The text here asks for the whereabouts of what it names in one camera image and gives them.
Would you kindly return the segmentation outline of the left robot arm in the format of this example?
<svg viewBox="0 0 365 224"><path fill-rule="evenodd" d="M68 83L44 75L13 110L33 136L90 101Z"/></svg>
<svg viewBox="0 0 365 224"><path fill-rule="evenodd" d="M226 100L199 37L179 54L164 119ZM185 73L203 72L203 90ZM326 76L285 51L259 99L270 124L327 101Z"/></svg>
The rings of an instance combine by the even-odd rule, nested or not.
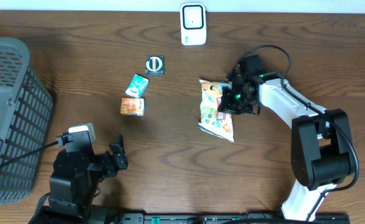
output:
<svg viewBox="0 0 365 224"><path fill-rule="evenodd" d="M50 176L50 192L43 195L31 223L119 223L119 215L93 206L99 184L128 167L124 139L120 134L110 150L95 154L88 131L63 133L57 137L63 146Z"/></svg>

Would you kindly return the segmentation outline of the teal small carton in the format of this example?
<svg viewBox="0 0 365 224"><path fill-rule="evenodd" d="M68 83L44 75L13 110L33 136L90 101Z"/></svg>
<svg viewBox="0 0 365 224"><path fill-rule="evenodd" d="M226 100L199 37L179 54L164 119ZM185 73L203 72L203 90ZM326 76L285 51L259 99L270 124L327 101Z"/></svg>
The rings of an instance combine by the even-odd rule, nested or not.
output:
<svg viewBox="0 0 365 224"><path fill-rule="evenodd" d="M133 98L141 98L149 85L149 79L135 74L125 94Z"/></svg>

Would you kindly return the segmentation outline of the orange small carton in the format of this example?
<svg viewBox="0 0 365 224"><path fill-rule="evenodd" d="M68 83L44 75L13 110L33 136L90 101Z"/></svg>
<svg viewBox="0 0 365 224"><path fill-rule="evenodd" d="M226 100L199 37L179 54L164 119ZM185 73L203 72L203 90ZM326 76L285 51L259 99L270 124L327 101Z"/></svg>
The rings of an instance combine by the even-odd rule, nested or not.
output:
<svg viewBox="0 0 365 224"><path fill-rule="evenodd" d="M143 116L145 101L143 98L122 98L120 113L129 116Z"/></svg>

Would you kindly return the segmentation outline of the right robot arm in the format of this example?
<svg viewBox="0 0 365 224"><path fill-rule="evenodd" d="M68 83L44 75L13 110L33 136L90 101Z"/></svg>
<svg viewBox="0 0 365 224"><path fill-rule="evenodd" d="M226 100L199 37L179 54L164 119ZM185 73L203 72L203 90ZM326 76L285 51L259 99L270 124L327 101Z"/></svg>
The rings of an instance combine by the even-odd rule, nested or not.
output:
<svg viewBox="0 0 365 224"><path fill-rule="evenodd" d="M290 161L296 181L280 208L288 220L311 222L325 197L349 189L359 174L347 114L310 101L284 74L266 72L258 55L242 57L227 76L218 110L259 114L272 110L291 129Z"/></svg>

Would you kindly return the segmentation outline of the dark green round-logo box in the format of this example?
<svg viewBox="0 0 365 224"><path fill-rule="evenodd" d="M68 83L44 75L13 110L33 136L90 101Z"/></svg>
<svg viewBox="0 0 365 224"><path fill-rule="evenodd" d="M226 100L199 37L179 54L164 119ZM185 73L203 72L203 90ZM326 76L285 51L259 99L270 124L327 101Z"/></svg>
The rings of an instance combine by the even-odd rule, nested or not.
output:
<svg viewBox="0 0 365 224"><path fill-rule="evenodd" d="M147 56L145 62L146 75L160 76L164 75L164 57L163 56Z"/></svg>

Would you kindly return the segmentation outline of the white snack bag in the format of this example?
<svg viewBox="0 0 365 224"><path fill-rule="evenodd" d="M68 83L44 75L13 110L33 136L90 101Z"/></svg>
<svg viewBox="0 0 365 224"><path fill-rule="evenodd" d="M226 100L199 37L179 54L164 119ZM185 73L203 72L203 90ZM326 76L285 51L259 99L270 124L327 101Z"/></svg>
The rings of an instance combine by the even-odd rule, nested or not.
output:
<svg viewBox="0 0 365 224"><path fill-rule="evenodd" d="M230 89L231 84L199 79L201 84L201 121L198 127L209 134L234 142L233 120L229 113L219 112L223 89Z"/></svg>

